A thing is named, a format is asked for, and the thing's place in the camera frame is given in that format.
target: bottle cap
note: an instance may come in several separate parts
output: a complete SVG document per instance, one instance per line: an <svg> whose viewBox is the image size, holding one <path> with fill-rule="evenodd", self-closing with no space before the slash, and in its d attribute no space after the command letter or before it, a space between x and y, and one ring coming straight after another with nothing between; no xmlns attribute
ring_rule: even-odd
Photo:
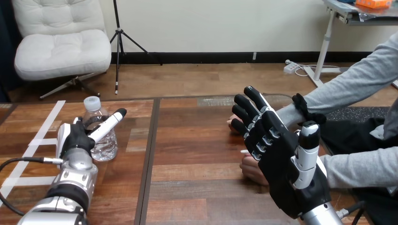
<svg viewBox="0 0 398 225"><path fill-rule="evenodd" d="M101 108L101 101L97 96L87 97L83 102L87 111L94 112Z"/></svg>

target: water bottle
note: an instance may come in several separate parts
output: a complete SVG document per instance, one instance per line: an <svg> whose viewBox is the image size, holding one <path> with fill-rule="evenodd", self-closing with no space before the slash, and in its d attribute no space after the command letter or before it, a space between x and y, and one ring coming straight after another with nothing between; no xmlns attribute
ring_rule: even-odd
<svg viewBox="0 0 398 225"><path fill-rule="evenodd" d="M83 124L86 130L92 130L100 123L106 121L109 113L101 107L99 97L91 96L84 100L86 113L83 116ZM105 137L98 141L91 149L92 158L97 161L113 159L117 153L117 140L115 130L112 129Z"/></svg>

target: black wristband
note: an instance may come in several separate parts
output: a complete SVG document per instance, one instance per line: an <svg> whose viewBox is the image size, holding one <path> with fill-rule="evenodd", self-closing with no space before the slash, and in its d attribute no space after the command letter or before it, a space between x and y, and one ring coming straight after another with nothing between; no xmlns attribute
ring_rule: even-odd
<svg viewBox="0 0 398 225"><path fill-rule="evenodd" d="M324 124L326 122L326 116L322 113L310 113L307 108L307 102L304 97L300 94L296 94L291 98L293 100L294 107L304 116L307 121L314 121L317 124Z"/></svg>

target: human hand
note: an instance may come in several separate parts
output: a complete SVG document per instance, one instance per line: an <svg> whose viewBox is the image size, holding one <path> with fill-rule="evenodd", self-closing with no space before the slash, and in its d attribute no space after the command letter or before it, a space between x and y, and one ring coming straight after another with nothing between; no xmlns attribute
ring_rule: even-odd
<svg viewBox="0 0 398 225"><path fill-rule="evenodd" d="M262 174L258 162L250 154L245 154L239 167L242 169L242 173L245 177L248 177L260 185L268 185L268 181Z"/></svg>
<svg viewBox="0 0 398 225"><path fill-rule="evenodd" d="M229 120L227 121L228 127L231 129L231 131L232 131L234 134L239 134L239 132L238 132L237 130L235 130L235 129L232 127L232 125L231 125L231 122L232 122L233 119L237 119L237 120L239 120L239 121L241 121L241 122L242 122L242 120L241 120L238 116L236 116L235 114L233 114L232 116L230 116Z"/></svg>

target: wooden tabletop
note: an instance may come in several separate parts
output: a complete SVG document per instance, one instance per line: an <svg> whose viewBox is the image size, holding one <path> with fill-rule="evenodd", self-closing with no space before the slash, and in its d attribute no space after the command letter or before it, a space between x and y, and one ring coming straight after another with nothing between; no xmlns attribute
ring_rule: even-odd
<svg viewBox="0 0 398 225"><path fill-rule="evenodd" d="M54 106L55 104L37 104L16 107L0 126L0 163L24 154ZM118 143L116 158L108 162L94 162L99 173L88 218L92 225L131 225L134 223L137 205L141 204L138 204L138 198L153 100L102 102L102 106L109 112L124 107L128 114L123 123L115 127ZM56 138L61 124L73 122L84 111L83 103L65 103L51 121L44 138ZM55 145L39 145L33 156L55 157ZM16 163L1 171L1 184L15 167ZM58 173L59 169L54 165L28 163L21 178L33 177L31 180L39 180L40 177L56 176ZM45 196L48 188L48 184L15 186L7 199L23 212L27 212ZM0 224L15 225L20 218L4 205L1 206Z"/></svg>
<svg viewBox="0 0 398 225"><path fill-rule="evenodd" d="M276 110L291 102L283 95L266 99ZM92 225L299 224L278 209L266 187L243 177L239 169L243 139L232 135L226 123L233 97L154 98L102 105L109 112L124 107L128 113L115 128L116 158L95 162L99 175L88 211ZM0 107L0 121L5 119L0 126L0 163L32 148L29 144L54 107L56 104L14 105L3 111ZM56 138L62 123L71 123L83 113L82 103L65 103L44 139ZM33 154L54 155L53 144L38 145ZM28 163L10 188L7 184L12 182L7 178L15 167L9 165L0 173L0 183L2 191L11 190L7 199L26 212L49 185L24 182L49 179L59 170ZM337 210L354 203L345 191L333 191L332 199ZM353 216L344 223L351 224ZM19 219L4 205L0 207L0 224L14 225ZM367 224L366 219L359 224Z"/></svg>

